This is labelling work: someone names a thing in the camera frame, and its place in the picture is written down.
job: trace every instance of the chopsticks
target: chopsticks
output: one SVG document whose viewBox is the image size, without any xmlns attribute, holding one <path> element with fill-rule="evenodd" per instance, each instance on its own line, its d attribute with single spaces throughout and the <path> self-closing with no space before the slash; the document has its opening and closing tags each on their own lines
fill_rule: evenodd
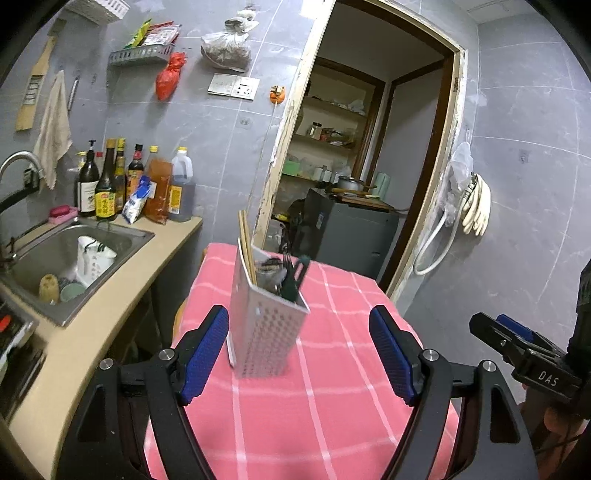
<svg viewBox="0 0 591 480">
<path fill-rule="evenodd" d="M 246 263 L 246 269 L 248 270 L 248 276 L 251 278 L 251 283 L 258 287 L 256 281 L 256 269 L 255 261 L 252 256 L 251 248 L 251 235 L 248 230 L 248 222 L 246 221 L 246 211 L 240 210 L 238 212 L 238 225 L 240 226 L 240 245 L 242 247 L 242 253 L 244 254 L 244 261 Z"/>
</svg>

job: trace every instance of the beige countertop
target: beige countertop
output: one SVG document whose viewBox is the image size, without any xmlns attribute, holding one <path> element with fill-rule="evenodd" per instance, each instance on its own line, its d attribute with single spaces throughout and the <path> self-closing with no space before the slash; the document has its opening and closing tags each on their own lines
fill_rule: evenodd
<svg viewBox="0 0 591 480">
<path fill-rule="evenodd" d="M 140 218 L 132 228 L 155 233 L 61 328 L 40 318 L 37 333 L 47 358 L 9 428 L 26 456 L 46 479 L 54 478 L 57 455 L 90 376 L 158 273 L 201 225 L 202 219 L 166 225 Z M 126 225 L 119 217 L 115 223 Z M 46 231 L 45 226 L 33 233 Z"/>
</svg>

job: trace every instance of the plastic jug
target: plastic jug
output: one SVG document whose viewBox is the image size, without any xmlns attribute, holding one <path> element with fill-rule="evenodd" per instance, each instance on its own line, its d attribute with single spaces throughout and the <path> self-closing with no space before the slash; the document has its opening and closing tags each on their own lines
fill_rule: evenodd
<svg viewBox="0 0 591 480">
<path fill-rule="evenodd" d="M 173 176 L 168 187 L 168 218 L 175 222 L 186 222 L 193 216 L 195 182 L 193 162 L 187 156 L 187 148 L 179 147 L 173 158 Z"/>
</svg>

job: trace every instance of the metal screw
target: metal screw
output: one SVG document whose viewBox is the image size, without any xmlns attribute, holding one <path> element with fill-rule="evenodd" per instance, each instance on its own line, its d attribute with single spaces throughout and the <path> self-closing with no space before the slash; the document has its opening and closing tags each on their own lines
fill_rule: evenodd
<svg viewBox="0 0 591 480">
<path fill-rule="evenodd" d="M 482 368 L 484 368 L 484 370 L 486 370 L 487 372 L 494 372 L 496 370 L 496 365 L 494 362 L 491 362 L 490 360 L 484 360 L 482 362 Z"/>
<path fill-rule="evenodd" d="M 172 357 L 174 357 L 174 350 L 171 348 L 165 348 L 158 352 L 158 358 L 161 360 L 170 360 Z"/>
<path fill-rule="evenodd" d="M 427 348 L 427 350 L 423 352 L 423 357 L 425 357 L 425 359 L 429 360 L 430 362 L 434 362 L 439 358 L 439 353 L 431 348 Z"/>
<path fill-rule="evenodd" d="M 99 362 L 99 367 L 101 370 L 108 370 L 109 368 L 111 368 L 114 365 L 114 361 L 112 358 L 103 358 L 100 362 Z"/>
</svg>

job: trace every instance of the blue gripper pad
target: blue gripper pad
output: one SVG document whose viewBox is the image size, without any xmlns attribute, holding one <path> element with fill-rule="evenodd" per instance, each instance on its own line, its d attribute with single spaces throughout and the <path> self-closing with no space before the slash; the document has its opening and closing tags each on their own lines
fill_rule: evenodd
<svg viewBox="0 0 591 480">
<path fill-rule="evenodd" d="M 388 328 L 387 322 L 393 324 L 394 328 L 400 331 L 384 306 L 374 307 L 369 312 L 369 334 L 374 341 L 375 349 L 378 351 L 394 393 L 397 397 L 402 398 L 406 405 L 412 407 L 418 400 L 413 385 L 413 367 Z"/>
<path fill-rule="evenodd" d="M 522 324 L 516 322 L 511 317 L 508 317 L 503 313 L 496 318 L 496 321 L 499 322 L 503 327 L 508 328 L 514 334 L 519 335 L 526 342 L 534 343 L 534 332 L 532 332 L 529 328 L 524 327 Z"/>
<path fill-rule="evenodd" d="M 209 374 L 212 372 L 213 364 L 226 340 L 228 329 L 228 311 L 220 305 L 215 305 L 199 328 L 187 332 L 179 342 L 179 346 L 183 345 L 185 351 L 194 348 L 190 359 L 186 361 L 185 382 L 180 393 L 185 405 L 191 403 L 192 399 L 203 392 Z M 196 345 L 190 345 L 187 348 L 185 345 L 189 341 L 191 343 L 194 341 Z"/>
</svg>

